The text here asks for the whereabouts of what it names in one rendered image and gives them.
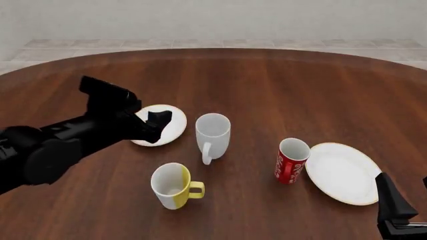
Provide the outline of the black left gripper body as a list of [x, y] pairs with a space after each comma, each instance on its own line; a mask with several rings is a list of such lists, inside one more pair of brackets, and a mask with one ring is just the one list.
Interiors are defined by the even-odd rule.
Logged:
[[122, 127], [121, 138], [123, 140], [150, 140], [150, 135], [147, 132], [147, 125], [135, 113], [122, 111]]

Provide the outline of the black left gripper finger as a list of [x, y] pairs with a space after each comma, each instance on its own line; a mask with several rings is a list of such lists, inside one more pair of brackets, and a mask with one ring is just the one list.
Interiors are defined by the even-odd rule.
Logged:
[[148, 111], [147, 124], [162, 131], [172, 119], [172, 111]]
[[157, 143], [161, 138], [162, 131], [163, 129], [160, 129], [159, 127], [144, 129], [142, 133], [142, 140], [147, 141], [148, 143]]

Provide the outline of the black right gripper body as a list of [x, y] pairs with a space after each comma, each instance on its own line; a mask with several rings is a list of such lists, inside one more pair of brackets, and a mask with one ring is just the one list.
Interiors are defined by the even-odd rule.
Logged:
[[427, 223], [411, 223], [418, 213], [379, 213], [378, 230], [382, 240], [427, 240]]

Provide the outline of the small white plate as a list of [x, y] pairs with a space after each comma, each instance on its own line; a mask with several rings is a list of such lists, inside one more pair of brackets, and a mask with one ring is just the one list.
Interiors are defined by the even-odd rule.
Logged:
[[142, 140], [131, 140], [131, 142], [135, 143], [136, 145], [141, 145], [145, 147], [156, 147], [160, 145], [165, 145], [167, 143], [171, 143], [184, 132], [187, 126], [187, 117], [185, 116], [185, 113], [181, 109], [174, 107], [173, 105], [164, 105], [164, 104], [150, 105], [138, 111], [136, 115], [143, 121], [146, 121], [148, 119], [149, 111], [155, 112], [155, 113], [161, 112], [161, 111], [171, 111], [172, 112], [171, 121], [166, 125], [165, 129], [162, 131], [159, 141], [157, 141], [156, 143], [149, 143], [147, 141], [142, 141]]

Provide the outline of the large white plate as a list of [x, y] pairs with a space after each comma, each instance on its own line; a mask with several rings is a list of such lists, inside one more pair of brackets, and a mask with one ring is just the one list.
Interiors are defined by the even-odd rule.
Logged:
[[378, 202], [375, 178], [382, 171], [363, 152], [341, 143], [320, 143], [311, 147], [306, 172], [323, 193], [349, 205]]

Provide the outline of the yellow and white mug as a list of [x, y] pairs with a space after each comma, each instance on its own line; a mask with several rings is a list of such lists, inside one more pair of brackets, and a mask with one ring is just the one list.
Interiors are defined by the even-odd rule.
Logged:
[[151, 189], [166, 209], [183, 207], [188, 199], [201, 199], [205, 185], [192, 181], [189, 169], [181, 163], [166, 163], [158, 167], [151, 176]]

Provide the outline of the red mug with white lettering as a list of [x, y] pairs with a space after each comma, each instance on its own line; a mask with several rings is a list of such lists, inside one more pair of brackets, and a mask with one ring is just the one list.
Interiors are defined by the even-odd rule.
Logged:
[[301, 139], [283, 139], [278, 149], [275, 178], [283, 184], [295, 183], [310, 155], [310, 147]]

